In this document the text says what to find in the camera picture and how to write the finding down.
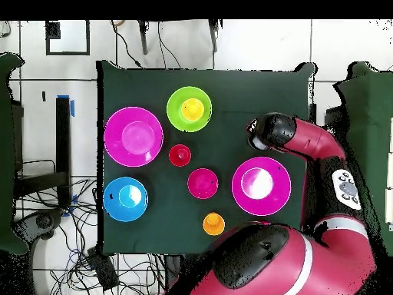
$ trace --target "dark green table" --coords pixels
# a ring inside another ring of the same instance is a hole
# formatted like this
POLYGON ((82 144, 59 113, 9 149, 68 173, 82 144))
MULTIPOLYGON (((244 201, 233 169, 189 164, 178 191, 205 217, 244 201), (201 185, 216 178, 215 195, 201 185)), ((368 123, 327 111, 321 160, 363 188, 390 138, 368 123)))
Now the dark green table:
POLYGON ((388 255, 393 257, 393 232, 389 232, 385 222, 385 189, 393 118, 393 73, 377 71, 365 62, 358 62, 348 70, 348 80, 338 83, 336 87, 350 118, 347 139, 373 205, 371 210, 365 210, 366 218, 375 232, 380 233, 388 255), (379 225, 371 220, 372 215, 376 215, 379 225))
POLYGON ((308 84, 314 64, 296 72, 194 71, 119 69, 101 62, 104 83, 104 123, 117 110, 130 106, 146 108, 163 126, 163 147, 143 167, 123 167, 104 151, 104 189, 118 177, 134 177, 149 195, 145 214, 130 223, 118 222, 104 210, 104 253, 197 254, 216 238, 202 228, 211 211, 221 214, 229 230, 247 220, 265 219, 300 225, 305 162, 289 154, 270 151, 266 156, 283 164, 292 181, 286 206, 269 217, 244 212, 234 201, 231 182, 235 170, 251 157, 260 155, 247 144, 246 127, 256 116, 270 111, 308 118, 308 84), (213 105, 210 122, 201 131, 184 133, 173 127, 166 113, 168 98, 178 88, 203 89, 213 105), (185 144, 192 160, 182 168, 168 159, 170 148, 185 144), (208 200, 197 200, 187 190, 187 178, 198 167, 207 167, 219 178, 219 189, 208 200))
POLYGON ((11 228, 14 207, 15 146, 14 121, 12 119, 11 92, 8 86, 11 72, 23 65, 23 61, 12 53, 0 54, 0 250, 14 254, 25 254, 28 246, 17 237, 11 228))

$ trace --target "bowl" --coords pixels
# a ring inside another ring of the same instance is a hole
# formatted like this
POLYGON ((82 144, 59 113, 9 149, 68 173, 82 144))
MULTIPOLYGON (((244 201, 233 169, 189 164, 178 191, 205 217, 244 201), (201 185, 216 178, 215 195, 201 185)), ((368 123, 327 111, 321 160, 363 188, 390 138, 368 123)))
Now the bowl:
POLYGON ((167 102, 167 116, 178 130, 195 132, 207 125, 212 114, 209 96, 193 86, 175 91, 167 102))
POLYGON ((217 192, 218 178, 211 170, 198 168, 188 177, 187 186, 195 198, 208 199, 217 192))
POLYGON ((232 194, 247 213, 267 216, 287 203, 291 194, 288 171, 269 157, 255 157, 242 163, 232 179, 232 194))
POLYGON ((109 216, 121 222, 130 222, 142 216, 147 208, 145 187, 132 177, 119 177, 104 191, 104 207, 109 216))

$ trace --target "magenta bowl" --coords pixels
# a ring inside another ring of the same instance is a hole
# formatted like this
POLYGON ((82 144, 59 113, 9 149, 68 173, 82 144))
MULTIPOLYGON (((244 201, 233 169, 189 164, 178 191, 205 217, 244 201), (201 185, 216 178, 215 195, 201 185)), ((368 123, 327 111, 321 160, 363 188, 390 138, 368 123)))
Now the magenta bowl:
POLYGON ((118 164, 139 167, 150 163, 163 145, 163 128, 144 108, 122 108, 107 121, 104 145, 118 164))
POLYGON ((255 157, 242 163, 232 179, 232 194, 247 213, 267 216, 287 203, 291 179, 287 170, 269 157, 255 157))
POLYGON ((194 197, 208 199, 217 192, 218 178, 211 170, 198 168, 188 177, 187 186, 194 197))

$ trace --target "small red cup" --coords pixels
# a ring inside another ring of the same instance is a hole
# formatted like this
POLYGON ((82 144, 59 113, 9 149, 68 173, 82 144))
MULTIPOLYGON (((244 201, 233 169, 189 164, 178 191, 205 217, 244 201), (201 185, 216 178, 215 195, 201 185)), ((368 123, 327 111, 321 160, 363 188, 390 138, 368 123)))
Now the small red cup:
POLYGON ((191 151, 183 144, 175 144, 169 151, 169 160, 174 166, 185 166, 190 163, 191 151))

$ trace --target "lime green bowl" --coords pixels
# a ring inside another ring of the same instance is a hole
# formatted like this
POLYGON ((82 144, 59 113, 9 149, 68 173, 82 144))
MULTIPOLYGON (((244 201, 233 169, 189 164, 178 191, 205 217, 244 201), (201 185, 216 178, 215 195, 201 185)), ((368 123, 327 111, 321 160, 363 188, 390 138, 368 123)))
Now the lime green bowl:
POLYGON ((212 115, 212 102, 202 89, 186 86, 175 91, 167 103, 167 115, 170 123, 180 131, 195 132, 202 129, 209 122, 212 115), (196 98, 203 104, 203 115, 197 121, 187 120, 182 112, 182 104, 190 99, 196 98))

